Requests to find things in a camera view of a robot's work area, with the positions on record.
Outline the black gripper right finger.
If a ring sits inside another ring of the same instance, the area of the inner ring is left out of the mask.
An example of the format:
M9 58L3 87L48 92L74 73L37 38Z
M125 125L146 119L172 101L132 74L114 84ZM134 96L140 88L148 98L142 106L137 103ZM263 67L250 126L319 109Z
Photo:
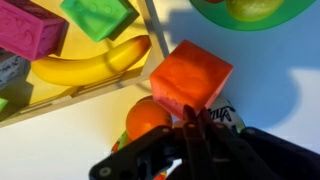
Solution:
M205 128L219 180L280 180L254 149L227 125L214 122L203 109L199 122Z

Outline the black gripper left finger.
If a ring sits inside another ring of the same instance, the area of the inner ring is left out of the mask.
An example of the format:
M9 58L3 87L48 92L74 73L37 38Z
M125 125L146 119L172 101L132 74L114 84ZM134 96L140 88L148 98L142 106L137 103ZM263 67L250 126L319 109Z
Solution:
M202 129L197 122L194 110L185 105L183 107L183 134L186 141L187 160L192 180L212 180L212 163L210 152L204 139Z

